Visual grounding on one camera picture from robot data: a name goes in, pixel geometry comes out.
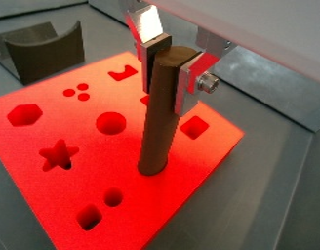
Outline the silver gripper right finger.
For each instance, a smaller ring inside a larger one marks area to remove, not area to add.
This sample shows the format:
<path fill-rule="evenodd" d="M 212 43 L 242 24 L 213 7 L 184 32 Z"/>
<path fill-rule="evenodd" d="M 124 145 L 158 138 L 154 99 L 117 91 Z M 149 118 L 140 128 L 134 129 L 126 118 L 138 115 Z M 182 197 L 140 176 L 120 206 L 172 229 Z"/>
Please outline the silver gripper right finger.
<path fill-rule="evenodd" d="M 178 71 L 174 113 L 184 116 L 196 106 L 198 94 L 212 94 L 218 86 L 218 77 L 210 68 L 234 49 L 236 44 L 204 28 L 197 29 L 196 46 L 201 49 Z"/>

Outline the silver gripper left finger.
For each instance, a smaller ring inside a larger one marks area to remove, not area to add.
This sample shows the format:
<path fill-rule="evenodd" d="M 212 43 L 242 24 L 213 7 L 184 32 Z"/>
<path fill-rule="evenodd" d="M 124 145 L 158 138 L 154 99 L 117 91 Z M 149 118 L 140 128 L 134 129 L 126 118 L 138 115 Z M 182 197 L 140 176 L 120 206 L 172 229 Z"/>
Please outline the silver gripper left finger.
<path fill-rule="evenodd" d="M 137 59 L 141 62 L 142 91 L 149 92 L 154 55 L 172 45 L 172 36 L 162 30 L 157 7 L 129 4 L 126 23 L 133 35 Z"/>

